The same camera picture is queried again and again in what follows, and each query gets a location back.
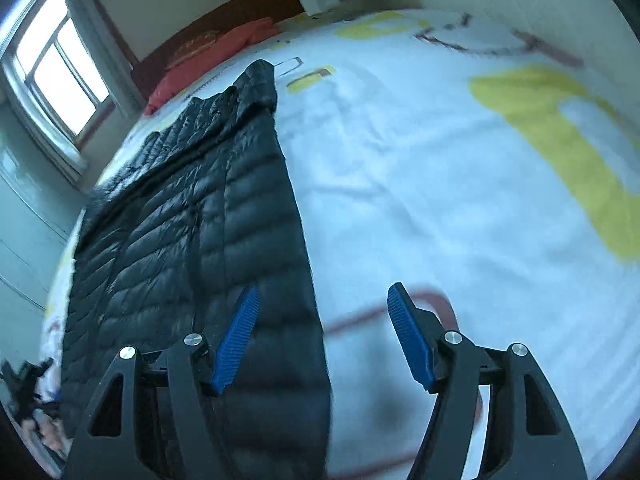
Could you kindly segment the white patterned bed sheet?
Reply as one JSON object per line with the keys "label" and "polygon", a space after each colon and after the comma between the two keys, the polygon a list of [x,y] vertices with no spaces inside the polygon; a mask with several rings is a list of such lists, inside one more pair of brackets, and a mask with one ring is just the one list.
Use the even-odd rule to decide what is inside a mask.
{"label": "white patterned bed sheet", "polygon": [[[524,344],[587,475],[639,474],[639,126],[608,84],[482,18],[388,11],[290,32],[140,119],[96,188],[193,99],[274,69],[331,386],[320,479],[412,479],[436,398],[387,311],[417,308],[479,347]],[[169,394],[157,479],[181,478]]]}

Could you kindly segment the glass sliding wardrobe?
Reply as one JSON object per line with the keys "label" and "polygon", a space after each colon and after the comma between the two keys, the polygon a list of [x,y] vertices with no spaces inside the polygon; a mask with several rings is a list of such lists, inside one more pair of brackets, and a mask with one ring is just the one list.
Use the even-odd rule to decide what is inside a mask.
{"label": "glass sliding wardrobe", "polygon": [[47,296],[85,197],[6,103],[0,128],[1,357],[20,364],[38,359]]}

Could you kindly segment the black quilted down jacket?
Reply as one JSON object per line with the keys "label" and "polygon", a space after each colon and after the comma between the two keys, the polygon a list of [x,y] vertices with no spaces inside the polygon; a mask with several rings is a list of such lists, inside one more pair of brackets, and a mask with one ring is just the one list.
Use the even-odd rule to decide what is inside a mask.
{"label": "black quilted down jacket", "polygon": [[61,364],[68,436],[116,352],[215,340],[248,286],[260,306],[209,413],[245,479],[320,479],[331,386],[302,222],[274,128],[273,66],[193,99],[95,188],[74,253]]}

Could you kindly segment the red pillow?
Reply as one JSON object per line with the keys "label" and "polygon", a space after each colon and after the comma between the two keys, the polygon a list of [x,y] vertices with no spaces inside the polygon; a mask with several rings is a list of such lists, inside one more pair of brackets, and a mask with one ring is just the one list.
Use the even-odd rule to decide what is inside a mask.
{"label": "red pillow", "polygon": [[260,18],[225,32],[205,51],[172,70],[166,70],[146,102],[143,115],[153,115],[165,103],[213,68],[248,47],[278,36],[280,32],[272,18]]}

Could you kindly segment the left bedroom window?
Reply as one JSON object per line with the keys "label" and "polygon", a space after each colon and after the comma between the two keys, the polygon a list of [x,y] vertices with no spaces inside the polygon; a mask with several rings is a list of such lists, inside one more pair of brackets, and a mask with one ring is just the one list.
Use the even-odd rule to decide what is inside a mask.
{"label": "left bedroom window", "polygon": [[12,103],[35,132],[80,152],[115,110],[67,0],[32,0],[1,61]]}

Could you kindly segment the orange embroidered cushion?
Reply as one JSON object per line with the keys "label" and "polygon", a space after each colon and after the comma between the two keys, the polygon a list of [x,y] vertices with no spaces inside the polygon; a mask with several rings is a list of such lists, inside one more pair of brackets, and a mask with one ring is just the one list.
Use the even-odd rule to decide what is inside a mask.
{"label": "orange embroidered cushion", "polygon": [[166,70],[172,70],[180,64],[189,61],[201,52],[211,47],[220,36],[218,30],[208,30],[192,39],[186,40],[184,44],[168,58],[165,65]]}

